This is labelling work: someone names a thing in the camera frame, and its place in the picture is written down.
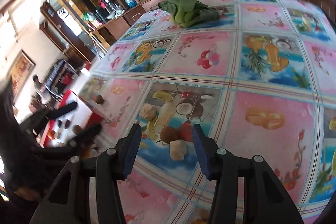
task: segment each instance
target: metal screw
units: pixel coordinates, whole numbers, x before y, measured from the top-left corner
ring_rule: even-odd
[[[218,148],[217,149],[217,153],[220,154],[220,155],[225,155],[226,154],[226,149],[224,149],[224,148]]]
[[[110,148],[106,150],[107,155],[114,155],[117,151],[114,148]]]
[[[254,160],[255,160],[256,162],[262,162],[264,159],[263,159],[262,156],[256,155],[256,156],[254,156]]]
[[[74,164],[75,162],[79,161],[79,157],[78,156],[73,156],[70,161]]]
[[[77,144],[74,140],[71,140],[69,141],[69,144],[72,146],[72,147],[75,147]]]

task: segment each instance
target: green vegetable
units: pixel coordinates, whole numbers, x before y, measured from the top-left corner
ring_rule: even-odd
[[[219,19],[216,9],[209,8],[198,0],[167,0],[159,2],[158,6],[169,12],[172,19],[185,28],[201,21]]]

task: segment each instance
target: table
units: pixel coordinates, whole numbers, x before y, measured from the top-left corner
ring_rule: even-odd
[[[48,133],[49,130],[54,130],[55,132],[58,132],[59,127],[57,125],[57,121],[51,120],[51,121],[48,122],[48,124],[47,124],[47,126],[46,126],[46,128],[43,132],[42,138],[41,138],[41,146],[42,147],[45,147],[45,146],[59,146],[59,145],[66,144],[68,140],[72,139],[75,136],[75,134],[73,133],[73,126],[75,126],[75,125],[79,125],[81,128],[86,128],[87,126],[90,126],[94,123],[100,123],[102,121],[102,117],[99,116],[97,113],[93,112],[71,90],[67,90],[65,92],[59,107],[61,107],[63,105],[66,105],[66,104],[68,104],[70,102],[73,102],[73,101],[77,102],[78,106],[74,111],[69,112],[66,115],[63,115],[62,117],[59,118],[61,121],[63,121],[63,124],[61,126],[63,128],[63,131],[60,134],[60,136],[58,136],[58,138],[55,139],[55,140],[50,140],[47,137],[47,133]],[[65,121],[67,119],[71,121],[71,124],[67,129],[65,129],[64,125],[65,125]]]
[[[142,127],[133,171],[118,184],[127,222],[190,224],[209,213],[215,184],[190,139],[199,123],[236,156],[263,156],[312,223],[336,189],[334,30],[321,9],[299,0],[201,2],[220,19],[181,28],[168,13],[144,14],[80,93],[104,116],[110,146],[134,122]],[[160,141],[166,126],[187,147],[183,160]],[[243,201],[239,180],[239,218]]]

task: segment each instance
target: red table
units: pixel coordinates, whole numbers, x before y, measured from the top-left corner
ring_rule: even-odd
[[[58,127],[56,120],[51,120],[48,122],[42,138],[41,138],[41,146],[59,146],[62,144],[66,144],[68,140],[73,138],[75,134],[73,133],[73,126],[79,125],[81,128],[87,128],[92,124],[95,123],[101,123],[102,117],[98,115],[97,113],[93,112],[74,92],[71,90],[66,91],[66,93],[63,96],[63,99],[59,105],[59,107],[64,106],[70,102],[76,101],[78,103],[77,108],[67,113],[66,115],[63,115],[59,118],[61,121],[70,120],[71,124],[68,129],[64,128],[65,122],[63,122],[61,128],[63,129],[60,136],[58,136],[58,139],[50,140],[47,137],[48,131],[54,130],[57,132],[60,128]]]

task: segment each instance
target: picture frame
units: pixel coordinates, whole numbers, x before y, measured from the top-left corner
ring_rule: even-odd
[[[13,85],[13,104],[16,103],[23,86],[34,70],[35,65],[35,62],[23,50],[16,56],[9,70]]]

